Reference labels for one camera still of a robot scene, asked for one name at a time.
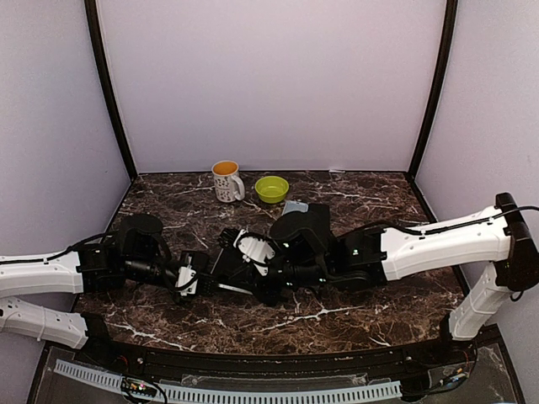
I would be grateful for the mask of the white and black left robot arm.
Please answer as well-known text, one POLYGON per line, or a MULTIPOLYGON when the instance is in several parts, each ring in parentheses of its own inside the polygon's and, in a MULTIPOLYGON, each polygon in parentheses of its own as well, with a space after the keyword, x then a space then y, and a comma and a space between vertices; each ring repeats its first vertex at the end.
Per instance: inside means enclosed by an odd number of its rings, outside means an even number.
POLYGON ((74 349, 86 344, 90 358, 110 367, 118 361, 119 349, 103 336, 107 328, 100 318, 30 304, 22 296, 105 292, 131 280, 164 288, 179 302, 199 289, 209 261, 207 254, 196 251, 174 258, 163 238, 163 223, 149 214, 128 216, 117 230, 88 237, 48 257, 3 257, 1 330, 74 349))

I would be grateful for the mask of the light blue phone case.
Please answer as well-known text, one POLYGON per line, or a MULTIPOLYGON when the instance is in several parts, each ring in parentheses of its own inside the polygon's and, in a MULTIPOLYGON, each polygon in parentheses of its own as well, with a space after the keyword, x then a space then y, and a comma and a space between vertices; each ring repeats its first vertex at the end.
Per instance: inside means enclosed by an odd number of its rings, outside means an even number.
POLYGON ((282 211, 282 215, 286 215, 286 214, 291 213, 291 212, 306 213, 306 212, 308 212, 308 209, 309 209, 309 204, 308 203, 295 201, 295 200, 287 200, 285 202, 285 205, 284 205, 284 208, 283 208, 283 211, 282 211))

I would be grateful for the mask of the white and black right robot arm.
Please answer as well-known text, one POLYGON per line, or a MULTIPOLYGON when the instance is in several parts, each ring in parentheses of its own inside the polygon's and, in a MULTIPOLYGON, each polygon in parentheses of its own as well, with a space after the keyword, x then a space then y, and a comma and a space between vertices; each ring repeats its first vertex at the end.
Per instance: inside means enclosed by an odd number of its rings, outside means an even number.
POLYGON ((222 287, 253 295, 273 306, 285 289, 329 285, 361 291, 413 274, 464 263, 485 265, 464 301, 440 325, 430 358, 449 364, 516 292, 538 283, 538 250, 508 193, 474 214, 425 226, 377 221, 336 236, 330 210, 311 204, 276 220, 267 235, 227 228, 212 270, 222 287))

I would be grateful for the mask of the black phone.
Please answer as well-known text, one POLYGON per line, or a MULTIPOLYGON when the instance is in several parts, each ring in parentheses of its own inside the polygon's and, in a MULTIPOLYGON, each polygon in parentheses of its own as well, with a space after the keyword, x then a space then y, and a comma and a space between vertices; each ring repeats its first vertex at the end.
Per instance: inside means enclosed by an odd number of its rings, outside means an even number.
POLYGON ((308 205, 307 212, 318 221, 330 222, 330 207, 326 204, 311 203, 308 205))

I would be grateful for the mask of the dark green phone case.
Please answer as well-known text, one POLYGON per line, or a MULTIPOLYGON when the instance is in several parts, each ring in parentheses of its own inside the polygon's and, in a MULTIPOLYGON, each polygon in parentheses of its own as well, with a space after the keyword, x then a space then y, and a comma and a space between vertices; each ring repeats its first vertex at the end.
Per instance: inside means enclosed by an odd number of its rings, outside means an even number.
POLYGON ((241 253, 233 248, 223 248, 211 270, 211 276, 216 284, 228 284, 251 292, 254 290, 256 273, 254 265, 245 262, 241 253))

